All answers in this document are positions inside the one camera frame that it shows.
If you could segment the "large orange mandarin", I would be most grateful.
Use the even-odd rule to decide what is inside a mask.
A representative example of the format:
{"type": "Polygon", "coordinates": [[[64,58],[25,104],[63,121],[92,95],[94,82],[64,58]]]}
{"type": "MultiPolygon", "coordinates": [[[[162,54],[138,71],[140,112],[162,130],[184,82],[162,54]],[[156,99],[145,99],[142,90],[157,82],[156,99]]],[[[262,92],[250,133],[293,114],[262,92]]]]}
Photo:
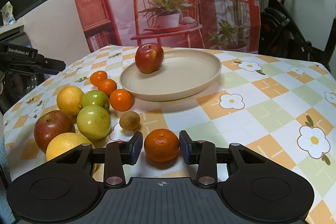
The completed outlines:
{"type": "Polygon", "coordinates": [[[147,135],[144,141],[147,157],[155,162],[168,162],[179,154],[179,139],[172,131],[159,128],[147,135]]]}

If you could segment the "red apple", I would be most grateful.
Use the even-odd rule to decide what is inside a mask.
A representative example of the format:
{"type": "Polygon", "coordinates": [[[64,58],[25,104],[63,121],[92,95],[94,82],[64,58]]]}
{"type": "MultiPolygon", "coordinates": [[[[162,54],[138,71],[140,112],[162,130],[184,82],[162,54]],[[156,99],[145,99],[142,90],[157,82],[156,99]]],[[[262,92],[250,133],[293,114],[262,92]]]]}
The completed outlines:
{"type": "Polygon", "coordinates": [[[142,73],[157,71],[163,62],[164,51],[157,43],[147,43],[138,47],[135,53],[135,65],[142,73]]]}
{"type": "Polygon", "coordinates": [[[39,149],[46,153],[52,139],[62,133],[75,132],[72,120],[60,110],[52,110],[41,116],[34,126],[34,139],[39,149]]]}

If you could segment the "brown kiwi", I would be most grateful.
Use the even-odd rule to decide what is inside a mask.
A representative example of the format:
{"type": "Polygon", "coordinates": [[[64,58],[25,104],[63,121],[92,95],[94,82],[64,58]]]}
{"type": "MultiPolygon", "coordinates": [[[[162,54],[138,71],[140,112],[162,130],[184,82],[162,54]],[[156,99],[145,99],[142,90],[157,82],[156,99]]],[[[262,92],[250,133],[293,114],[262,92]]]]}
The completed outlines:
{"type": "Polygon", "coordinates": [[[126,131],[134,131],[139,127],[140,116],[134,111],[128,111],[122,114],[119,124],[126,131]]]}

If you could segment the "green apple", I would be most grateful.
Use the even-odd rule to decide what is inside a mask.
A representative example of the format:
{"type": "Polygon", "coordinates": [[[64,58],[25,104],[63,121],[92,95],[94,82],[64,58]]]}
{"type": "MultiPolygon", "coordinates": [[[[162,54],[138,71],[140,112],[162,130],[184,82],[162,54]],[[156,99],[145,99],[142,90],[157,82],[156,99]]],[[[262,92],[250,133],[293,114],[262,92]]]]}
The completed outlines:
{"type": "Polygon", "coordinates": [[[89,105],[96,105],[103,107],[105,110],[109,110],[110,103],[109,98],[102,91],[90,90],[85,93],[81,105],[82,108],[89,105]]]}
{"type": "Polygon", "coordinates": [[[76,118],[78,130],[89,140],[104,139],[111,130],[111,118],[101,106],[89,105],[76,118]]]}

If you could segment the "small orange mandarin near plate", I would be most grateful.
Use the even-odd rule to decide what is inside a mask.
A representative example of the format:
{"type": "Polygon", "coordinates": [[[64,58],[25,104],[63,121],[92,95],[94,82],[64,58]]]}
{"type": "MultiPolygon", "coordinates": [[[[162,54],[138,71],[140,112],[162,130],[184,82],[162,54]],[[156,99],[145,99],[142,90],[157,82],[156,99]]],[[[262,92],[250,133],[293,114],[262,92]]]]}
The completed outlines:
{"type": "Polygon", "coordinates": [[[127,111],[132,107],[133,97],[124,89],[114,90],[109,97],[112,108],[116,111],[127,111]]]}

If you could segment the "yellow orange fruit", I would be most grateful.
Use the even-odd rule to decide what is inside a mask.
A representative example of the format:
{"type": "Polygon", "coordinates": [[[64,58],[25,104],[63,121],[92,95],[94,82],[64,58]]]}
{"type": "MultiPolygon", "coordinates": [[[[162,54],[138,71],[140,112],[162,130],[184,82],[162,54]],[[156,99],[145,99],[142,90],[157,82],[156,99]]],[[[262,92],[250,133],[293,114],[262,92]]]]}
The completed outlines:
{"type": "Polygon", "coordinates": [[[91,144],[92,148],[95,148],[93,143],[82,134],[73,132],[59,134],[54,137],[47,146],[46,161],[52,160],[53,158],[84,143],[91,144]]]}

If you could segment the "small orange mandarin middle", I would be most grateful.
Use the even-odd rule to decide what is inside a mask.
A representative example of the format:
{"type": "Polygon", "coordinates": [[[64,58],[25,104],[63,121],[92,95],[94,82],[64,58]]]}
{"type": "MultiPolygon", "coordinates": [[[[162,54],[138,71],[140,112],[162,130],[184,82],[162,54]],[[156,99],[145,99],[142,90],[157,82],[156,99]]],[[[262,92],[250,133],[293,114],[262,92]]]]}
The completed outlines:
{"type": "Polygon", "coordinates": [[[108,97],[117,89],[117,84],[112,79],[105,79],[98,83],[97,86],[99,91],[102,91],[108,97]]]}

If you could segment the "yellow lemon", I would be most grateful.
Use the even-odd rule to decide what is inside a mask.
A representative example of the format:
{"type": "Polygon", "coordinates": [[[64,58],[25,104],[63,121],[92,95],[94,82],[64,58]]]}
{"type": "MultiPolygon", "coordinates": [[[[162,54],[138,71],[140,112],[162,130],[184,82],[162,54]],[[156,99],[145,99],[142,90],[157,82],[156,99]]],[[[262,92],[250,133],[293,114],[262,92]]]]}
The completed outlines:
{"type": "Polygon", "coordinates": [[[68,116],[77,116],[82,109],[84,92],[76,86],[63,88],[57,98],[58,109],[68,116]]]}

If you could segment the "small orange mandarin far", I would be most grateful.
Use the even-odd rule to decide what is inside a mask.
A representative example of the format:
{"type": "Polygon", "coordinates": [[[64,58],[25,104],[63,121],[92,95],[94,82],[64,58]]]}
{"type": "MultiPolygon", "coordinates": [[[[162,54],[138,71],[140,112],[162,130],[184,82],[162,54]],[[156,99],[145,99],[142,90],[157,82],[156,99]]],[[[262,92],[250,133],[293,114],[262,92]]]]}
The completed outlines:
{"type": "Polygon", "coordinates": [[[98,86],[100,82],[106,80],[108,78],[108,74],[105,71],[96,71],[91,74],[89,80],[93,86],[98,86]]]}

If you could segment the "beige round plate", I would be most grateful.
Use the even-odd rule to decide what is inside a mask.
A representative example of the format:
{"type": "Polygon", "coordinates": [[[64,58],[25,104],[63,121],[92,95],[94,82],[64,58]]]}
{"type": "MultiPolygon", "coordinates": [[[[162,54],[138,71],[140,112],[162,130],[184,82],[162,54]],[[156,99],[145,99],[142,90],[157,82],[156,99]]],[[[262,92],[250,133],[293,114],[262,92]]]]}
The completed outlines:
{"type": "Polygon", "coordinates": [[[146,101],[174,101],[193,96],[208,88],[222,69],[214,55],[196,49],[169,50],[161,67],[142,73],[135,64],[120,75],[120,85],[131,95],[146,101]]]}

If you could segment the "checkered floral tablecloth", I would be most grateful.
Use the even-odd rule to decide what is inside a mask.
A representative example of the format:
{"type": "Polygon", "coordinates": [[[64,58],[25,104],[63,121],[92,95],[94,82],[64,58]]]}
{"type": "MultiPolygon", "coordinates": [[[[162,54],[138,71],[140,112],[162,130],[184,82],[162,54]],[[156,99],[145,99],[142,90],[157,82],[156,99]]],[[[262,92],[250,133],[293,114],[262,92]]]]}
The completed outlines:
{"type": "MultiPolygon", "coordinates": [[[[11,178],[45,162],[34,140],[38,118],[57,108],[62,88],[93,89],[90,76],[105,71],[118,81],[134,60],[134,47],[107,46],[68,65],[5,113],[11,178]]],[[[222,62],[206,90],[179,101],[136,99],[140,131],[188,132],[218,147],[240,143],[306,178],[314,189],[309,223],[335,223],[335,79],[318,63],[250,53],[212,51],[222,62]]]]}

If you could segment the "black exercise bike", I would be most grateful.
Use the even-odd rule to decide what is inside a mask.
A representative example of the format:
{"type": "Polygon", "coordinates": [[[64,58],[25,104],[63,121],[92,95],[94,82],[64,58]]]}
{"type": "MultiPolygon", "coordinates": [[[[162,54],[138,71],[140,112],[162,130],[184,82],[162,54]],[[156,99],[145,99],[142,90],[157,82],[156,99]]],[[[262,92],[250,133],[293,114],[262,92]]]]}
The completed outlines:
{"type": "Polygon", "coordinates": [[[268,0],[260,12],[261,28],[258,54],[286,59],[312,61],[327,69],[335,50],[335,22],[322,51],[306,40],[284,6],[285,0],[268,0]]]}

